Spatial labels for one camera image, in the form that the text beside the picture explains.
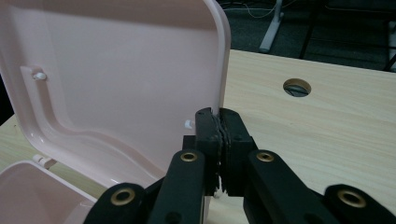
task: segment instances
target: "dark carpet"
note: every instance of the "dark carpet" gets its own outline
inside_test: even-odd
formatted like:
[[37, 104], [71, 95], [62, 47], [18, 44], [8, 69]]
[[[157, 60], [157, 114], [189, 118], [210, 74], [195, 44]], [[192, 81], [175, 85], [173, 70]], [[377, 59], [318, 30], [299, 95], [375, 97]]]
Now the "dark carpet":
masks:
[[[232, 49], [258, 52], [274, 16], [273, 12], [268, 14], [268, 10], [258, 8], [271, 9], [274, 7], [275, 1], [230, 2], [220, 0], [219, 3], [231, 26]], [[269, 54], [289, 58], [299, 57], [309, 25], [309, 14], [314, 3], [312, 0], [284, 0], [283, 6], [286, 6], [282, 8], [284, 18]], [[253, 18], [253, 16], [262, 17], [266, 14], [268, 15], [263, 18]], [[387, 31], [384, 19], [321, 13], [313, 37], [386, 46], [388, 44]], [[386, 48], [311, 40], [304, 59], [382, 70], [389, 60], [389, 51]]]

